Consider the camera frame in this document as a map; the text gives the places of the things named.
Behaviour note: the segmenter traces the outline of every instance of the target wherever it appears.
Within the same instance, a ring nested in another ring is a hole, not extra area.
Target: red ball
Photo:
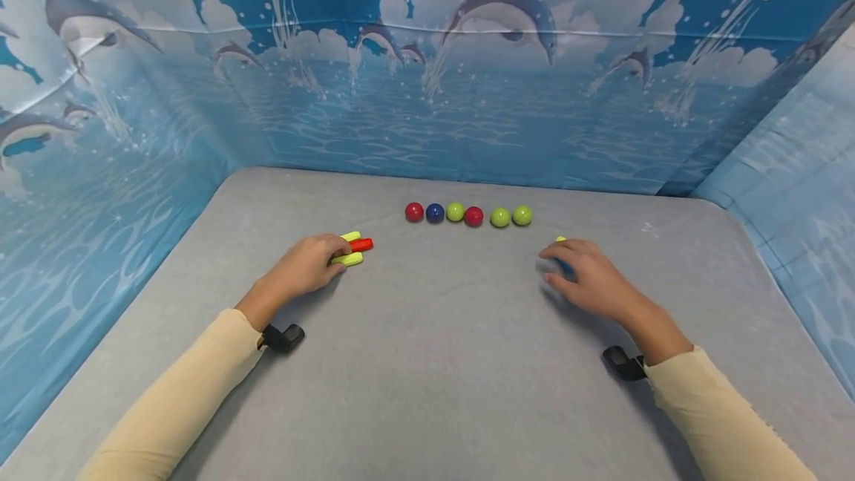
[[[417,202],[411,202],[407,205],[406,209],[404,209],[404,216],[407,217],[407,221],[415,223],[417,221],[422,221],[422,218],[425,215],[425,211],[422,208],[422,205]]]
[[[466,213],[463,215],[463,222],[470,227],[480,227],[484,221],[484,212],[478,206],[469,206]]]

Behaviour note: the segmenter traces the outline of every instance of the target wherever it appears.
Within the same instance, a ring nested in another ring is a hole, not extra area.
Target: blue ball in hand
[[[439,223],[445,219],[445,209],[443,209],[442,205],[434,202],[427,205],[425,217],[427,217],[428,223]]]

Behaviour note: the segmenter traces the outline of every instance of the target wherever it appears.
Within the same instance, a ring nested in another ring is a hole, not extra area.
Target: yellow-green ball in hand
[[[453,221],[455,223],[463,219],[463,212],[466,212],[466,209],[463,209],[463,205],[459,202],[449,203],[449,205],[445,207],[445,217],[448,217],[449,221]]]
[[[490,215],[490,223],[492,223],[494,227],[501,229],[502,227],[507,227],[510,222],[511,213],[508,212],[507,209],[495,209]]]
[[[514,209],[514,223],[524,227],[530,222],[532,222],[532,210],[528,206],[519,205]]]

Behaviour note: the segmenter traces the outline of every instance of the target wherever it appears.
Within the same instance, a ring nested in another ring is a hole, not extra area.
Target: black clip
[[[271,350],[274,350],[276,353],[287,355],[287,353],[291,353],[294,350],[294,347],[297,347],[305,337],[305,331],[297,324],[289,325],[288,328],[285,329],[285,333],[282,333],[272,325],[268,325],[264,328],[264,333],[262,333],[262,345],[270,347]]]
[[[622,381],[640,381],[647,379],[643,371],[643,356],[631,359],[621,346],[611,346],[603,351],[603,359],[612,372],[619,376]]]

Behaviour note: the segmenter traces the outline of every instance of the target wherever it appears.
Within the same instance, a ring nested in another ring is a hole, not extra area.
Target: plastic ball
[[[510,222],[511,213],[508,212],[507,209],[495,209],[490,215],[490,223],[492,223],[494,227],[501,229],[502,227],[507,227]]]
[[[466,209],[463,209],[463,205],[459,202],[450,203],[445,209],[445,217],[448,217],[449,221],[457,222],[463,219],[463,213],[465,213]]]
[[[469,206],[463,215],[463,221],[470,227],[480,227],[484,221],[484,212],[478,206]]]
[[[527,224],[532,222],[532,211],[528,206],[519,205],[514,209],[513,219],[514,223],[518,224],[518,226],[527,226]]]
[[[424,215],[425,211],[422,210],[422,205],[417,202],[411,202],[407,205],[406,209],[404,209],[404,216],[406,216],[407,221],[410,221],[411,223],[422,221],[422,217]]]
[[[429,223],[439,223],[445,219],[445,209],[443,209],[442,205],[434,202],[427,205],[425,217],[427,217]]]

